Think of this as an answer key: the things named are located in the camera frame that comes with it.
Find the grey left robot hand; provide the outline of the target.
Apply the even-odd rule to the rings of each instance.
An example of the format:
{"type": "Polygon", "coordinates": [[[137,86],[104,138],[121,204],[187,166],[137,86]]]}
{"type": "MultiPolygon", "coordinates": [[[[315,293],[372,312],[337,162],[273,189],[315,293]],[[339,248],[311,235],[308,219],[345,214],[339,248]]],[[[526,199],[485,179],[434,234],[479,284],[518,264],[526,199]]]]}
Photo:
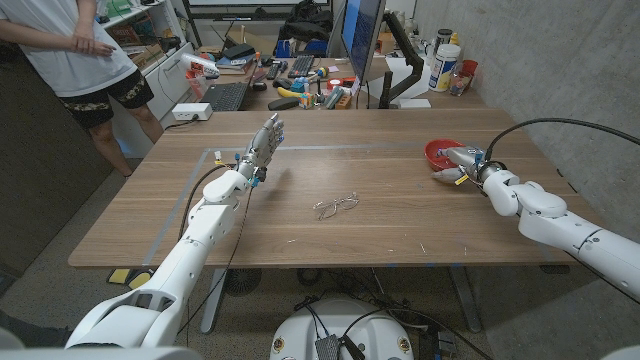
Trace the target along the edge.
{"type": "Polygon", "coordinates": [[[256,132],[239,160],[236,171],[250,180],[258,168],[266,167],[276,148],[284,140],[284,122],[274,113],[256,132]]]}

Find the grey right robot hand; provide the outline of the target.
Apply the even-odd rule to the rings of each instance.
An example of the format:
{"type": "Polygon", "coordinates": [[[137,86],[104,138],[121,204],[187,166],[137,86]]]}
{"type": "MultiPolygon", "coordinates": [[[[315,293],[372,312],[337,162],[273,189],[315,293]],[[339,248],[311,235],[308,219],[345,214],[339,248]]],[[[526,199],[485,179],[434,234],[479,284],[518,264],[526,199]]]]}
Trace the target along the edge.
{"type": "Polygon", "coordinates": [[[436,153],[439,157],[446,157],[452,168],[433,172],[431,176],[443,183],[461,184],[469,180],[482,187],[484,181],[497,171],[506,170],[506,166],[493,160],[485,159],[485,152],[475,147],[449,147],[439,149],[436,153]]]}

